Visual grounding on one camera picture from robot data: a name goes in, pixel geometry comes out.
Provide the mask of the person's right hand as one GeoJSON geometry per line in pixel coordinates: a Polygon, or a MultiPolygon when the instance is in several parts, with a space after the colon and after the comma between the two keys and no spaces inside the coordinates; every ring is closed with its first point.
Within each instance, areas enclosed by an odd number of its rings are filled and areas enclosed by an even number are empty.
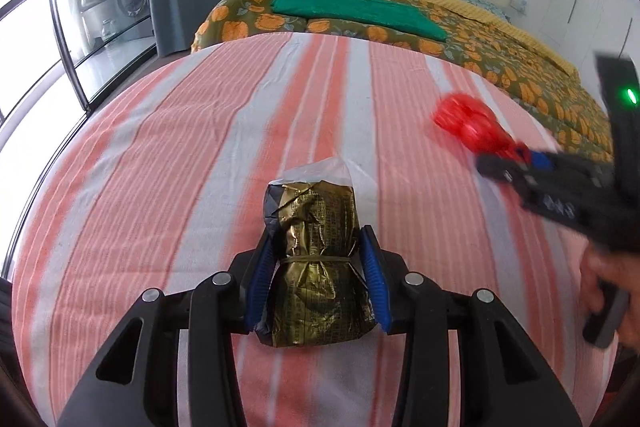
{"type": "Polygon", "coordinates": [[[598,282],[616,285],[629,293],[629,306],[617,329],[620,342],[639,352],[640,340],[640,268],[639,257],[632,254],[603,254],[589,244],[580,262],[580,299],[587,312],[600,312],[604,297],[598,282]]]}

